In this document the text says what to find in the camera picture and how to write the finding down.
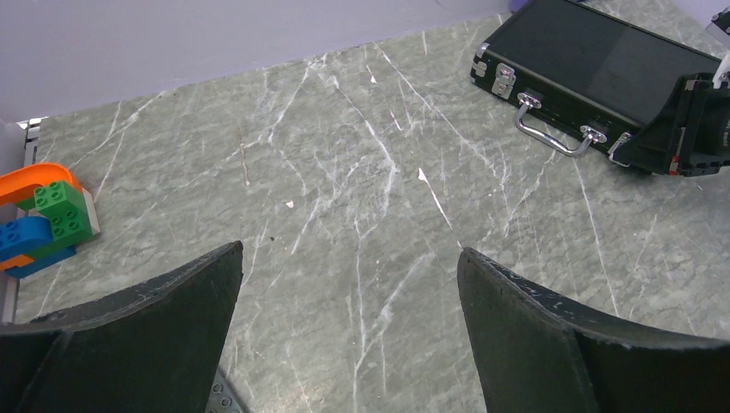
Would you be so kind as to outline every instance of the stack of toy blocks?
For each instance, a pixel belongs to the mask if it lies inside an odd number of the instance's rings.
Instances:
[[[91,194],[66,168],[37,163],[0,176],[0,205],[28,216],[0,225],[0,271],[23,278],[76,254],[100,232]]]

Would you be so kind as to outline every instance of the briefcase handle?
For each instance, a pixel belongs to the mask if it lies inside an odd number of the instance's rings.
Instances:
[[[602,143],[606,141],[606,136],[603,133],[593,130],[590,127],[582,126],[581,132],[583,133],[583,142],[580,146],[574,150],[569,149],[567,146],[561,144],[558,139],[553,138],[545,132],[538,131],[533,127],[527,126],[523,123],[523,116],[530,109],[542,108],[542,103],[539,99],[532,96],[529,93],[520,93],[517,95],[517,100],[522,103],[522,106],[517,110],[515,114],[515,126],[520,131],[527,133],[529,136],[539,140],[543,144],[550,146],[556,151],[566,155],[568,157],[579,157],[588,150],[591,142]]]

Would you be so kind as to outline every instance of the orange arched block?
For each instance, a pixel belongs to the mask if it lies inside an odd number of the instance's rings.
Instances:
[[[36,188],[45,187],[55,181],[65,181],[80,194],[84,192],[78,179],[64,166],[57,163],[36,163],[0,176],[0,206],[26,200],[33,196]]]
[[[13,267],[22,267],[24,265],[28,265],[31,262],[33,262],[32,258],[20,254],[19,256],[14,256],[7,261],[0,262],[0,271],[4,271],[8,268]]]

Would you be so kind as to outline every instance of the marble surface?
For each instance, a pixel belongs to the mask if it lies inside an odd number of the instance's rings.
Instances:
[[[669,0],[595,5],[722,52]],[[505,17],[44,120],[39,159],[91,191],[103,234],[22,283],[19,320],[242,239],[220,363],[255,412],[485,411],[466,246],[601,311],[730,339],[728,170],[642,176],[518,132],[468,79]]]

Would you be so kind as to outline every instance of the metal handle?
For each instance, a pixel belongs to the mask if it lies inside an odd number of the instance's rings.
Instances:
[[[517,110],[517,113],[515,114],[515,126],[517,127],[517,129],[524,133],[527,133],[529,136],[539,140],[547,146],[550,146],[551,148],[555,149],[556,151],[562,153],[567,157],[579,157],[583,155],[586,150],[588,150],[588,146],[590,146],[591,142],[593,142],[594,140],[594,138],[589,133],[584,133],[584,139],[583,142],[580,143],[580,146],[575,150],[571,150],[547,133],[538,131],[533,127],[525,125],[523,123],[523,116],[527,113],[528,110],[532,108],[542,108],[542,103],[540,103],[537,98],[527,93],[520,93],[519,95],[517,95],[517,100],[522,103],[522,106]]]

